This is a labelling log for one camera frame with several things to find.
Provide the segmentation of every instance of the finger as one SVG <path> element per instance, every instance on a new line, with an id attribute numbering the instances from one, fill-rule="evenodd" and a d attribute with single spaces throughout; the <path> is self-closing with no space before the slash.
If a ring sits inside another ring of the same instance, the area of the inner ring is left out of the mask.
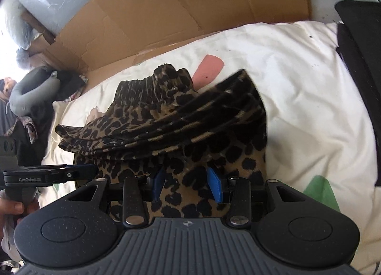
<path id="1" fill-rule="evenodd" d="M 27 213 L 28 214 L 31 214 L 33 212 L 35 212 L 36 210 L 39 210 L 40 209 L 40 204 L 39 204 L 39 201 L 35 198 L 31 204 L 29 204 L 28 208 L 27 208 Z"/>
<path id="2" fill-rule="evenodd" d="M 20 202 L 0 199 L 0 214 L 18 215 L 24 212 L 24 205 Z"/>

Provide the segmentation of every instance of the hand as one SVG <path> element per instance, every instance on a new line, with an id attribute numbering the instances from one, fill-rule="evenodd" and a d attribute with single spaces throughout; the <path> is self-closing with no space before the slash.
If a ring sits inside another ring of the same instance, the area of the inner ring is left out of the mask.
<path id="1" fill-rule="evenodd" d="M 24 205 L 20 202 L 10 201 L 6 199 L 0 199 L 0 239 L 3 238 L 3 226 L 4 226 L 4 215 L 21 215 L 24 213 Z M 33 202 L 26 209 L 27 214 L 31 214 L 36 210 L 40 209 L 39 201 L 35 198 Z"/>

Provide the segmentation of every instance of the crosshair logo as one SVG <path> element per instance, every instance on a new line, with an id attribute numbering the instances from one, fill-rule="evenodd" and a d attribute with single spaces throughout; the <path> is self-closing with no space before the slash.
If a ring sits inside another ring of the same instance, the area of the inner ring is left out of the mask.
<path id="1" fill-rule="evenodd" d="M 185 220 L 182 224 L 186 225 L 187 227 L 190 227 L 193 224 L 193 222 L 190 220 Z"/>

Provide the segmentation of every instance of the leopard print pants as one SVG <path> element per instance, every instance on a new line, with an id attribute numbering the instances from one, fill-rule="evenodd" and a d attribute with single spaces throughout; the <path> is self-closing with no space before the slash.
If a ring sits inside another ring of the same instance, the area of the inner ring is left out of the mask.
<path id="1" fill-rule="evenodd" d="M 164 64 L 144 80 L 122 81 L 103 117 L 56 131 L 75 163 L 96 164 L 97 177 L 111 183 L 163 165 L 166 181 L 160 200 L 147 203 L 150 218 L 224 216 L 229 207 L 207 186 L 211 164 L 253 184 L 265 177 L 266 113 L 245 70 L 199 94 L 186 69 Z M 120 219 L 120 203 L 111 214 Z"/>

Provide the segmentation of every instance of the fingernail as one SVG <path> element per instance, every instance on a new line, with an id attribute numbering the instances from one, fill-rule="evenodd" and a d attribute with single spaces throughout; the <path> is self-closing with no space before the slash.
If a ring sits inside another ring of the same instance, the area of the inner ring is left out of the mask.
<path id="1" fill-rule="evenodd" d="M 24 209 L 24 206 L 22 205 L 22 203 L 17 203 L 15 205 L 15 210 L 18 211 L 18 212 L 22 212 L 22 210 Z"/>

